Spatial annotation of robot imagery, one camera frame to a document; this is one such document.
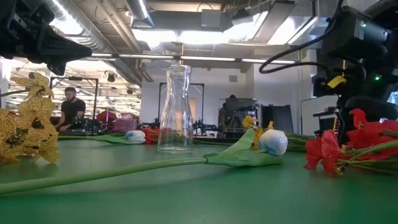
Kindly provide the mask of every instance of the green table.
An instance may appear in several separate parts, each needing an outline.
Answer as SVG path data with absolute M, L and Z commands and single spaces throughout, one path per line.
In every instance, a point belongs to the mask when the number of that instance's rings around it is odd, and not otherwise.
M 57 164 L 24 159 L 0 166 L 0 184 L 143 162 L 198 157 L 155 146 L 60 141 Z M 397 223 L 398 180 L 350 169 L 344 177 L 302 168 L 304 154 L 281 166 L 236 169 L 194 165 L 151 170 L 0 196 L 0 223 Z

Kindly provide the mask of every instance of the glass vase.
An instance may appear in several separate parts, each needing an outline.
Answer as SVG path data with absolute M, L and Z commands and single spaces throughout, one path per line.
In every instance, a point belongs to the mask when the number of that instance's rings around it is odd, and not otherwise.
M 158 149 L 162 152 L 190 152 L 193 146 L 192 114 L 188 87 L 192 68 L 186 65 L 167 67 L 167 97 L 162 116 Z

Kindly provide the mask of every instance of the metal frame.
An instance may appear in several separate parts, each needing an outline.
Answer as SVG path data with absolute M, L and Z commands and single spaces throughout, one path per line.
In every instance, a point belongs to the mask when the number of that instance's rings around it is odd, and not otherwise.
M 157 119 L 159 119 L 159 121 L 160 121 L 160 93 L 162 91 L 162 85 L 165 85 L 165 84 L 167 84 L 167 83 L 165 83 L 165 82 L 159 83 L 159 103 L 157 105 Z M 203 107 L 205 105 L 205 84 L 203 84 L 203 83 L 191 83 L 190 85 L 198 85 L 198 86 L 202 87 L 202 92 L 201 92 L 201 98 L 202 98 L 202 101 L 201 101 L 201 118 L 203 119 Z
M 53 80 L 70 80 L 70 81 L 83 81 L 83 80 L 93 80 L 95 81 L 95 94 L 94 94 L 94 111 L 93 111 L 93 119 L 95 119 L 96 109 L 97 109 L 97 95 L 98 95 L 98 82 L 97 78 L 82 78 L 82 77 L 51 77 L 50 78 L 50 89 L 52 89 L 52 81 Z

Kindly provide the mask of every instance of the man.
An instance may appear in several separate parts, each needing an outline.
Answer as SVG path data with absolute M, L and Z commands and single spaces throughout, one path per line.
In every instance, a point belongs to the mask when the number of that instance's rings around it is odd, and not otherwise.
M 66 131 L 73 127 L 73 119 L 76 117 L 82 118 L 85 115 L 86 103 L 76 97 L 76 89 L 67 87 L 65 89 L 66 101 L 61 106 L 61 119 L 55 128 L 60 131 Z
M 229 98 L 236 99 L 236 96 L 231 95 Z M 222 130 L 222 132 L 217 133 L 217 138 L 225 138 L 225 134 L 228 132 L 225 127 L 232 126 L 232 120 L 227 117 L 225 105 L 226 103 L 223 103 L 223 107 L 218 112 L 218 129 Z

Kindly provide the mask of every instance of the ceiling light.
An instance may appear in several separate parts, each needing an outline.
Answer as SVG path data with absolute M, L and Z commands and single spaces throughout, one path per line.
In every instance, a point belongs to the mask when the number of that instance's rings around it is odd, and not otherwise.
M 89 92 L 89 91 L 86 91 L 86 90 L 80 90 L 80 92 L 81 92 L 81 93 L 89 94 L 89 95 L 91 95 L 91 96 L 94 96 L 94 95 L 95 95 L 94 93 Z
M 247 62 L 247 63 L 264 63 L 266 61 L 267 61 L 267 59 L 242 58 L 242 62 Z M 289 65 L 289 64 L 295 63 L 295 61 L 292 61 L 292 60 L 273 60 L 272 63 Z
M 233 62 L 235 58 L 223 58 L 223 57 L 197 57 L 197 56 L 181 56 L 182 60 L 209 60 L 219 62 Z
M 92 53 L 92 57 L 112 57 L 112 54 Z
M 318 17 L 313 17 L 311 21 L 303 27 L 298 33 L 296 33 L 287 43 L 288 44 L 293 44 L 298 38 L 300 38 L 314 23 L 318 21 Z
M 108 82 L 115 82 L 116 79 L 114 77 L 114 73 L 109 73 L 108 78 L 106 79 Z
M 128 54 L 120 54 L 120 57 L 125 57 L 125 58 L 146 58 L 146 59 L 174 59 L 173 56 L 170 55 L 128 55 Z
M 133 29 L 132 32 L 137 40 L 147 43 L 175 42 L 177 34 L 172 30 L 139 30 Z
M 220 44 L 227 43 L 228 39 L 222 32 L 183 31 L 178 41 L 184 44 Z
M 52 0 L 53 3 L 58 7 L 58 9 L 62 12 L 63 18 L 65 20 L 60 21 L 58 19 L 54 19 L 50 25 L 55 26 L 57 29 L 62 31 L 64 34 L 77 35 L 83 32 L 83 28 L 77 23 L 77 21 L 69 14 L 69 12 L 57 1 Z
M 64 81 L 60 81 L 59 84 L 64 85 L 64 86 L 70 86 L 69 83 L 66 83 L 66 82 L 64 82 Z

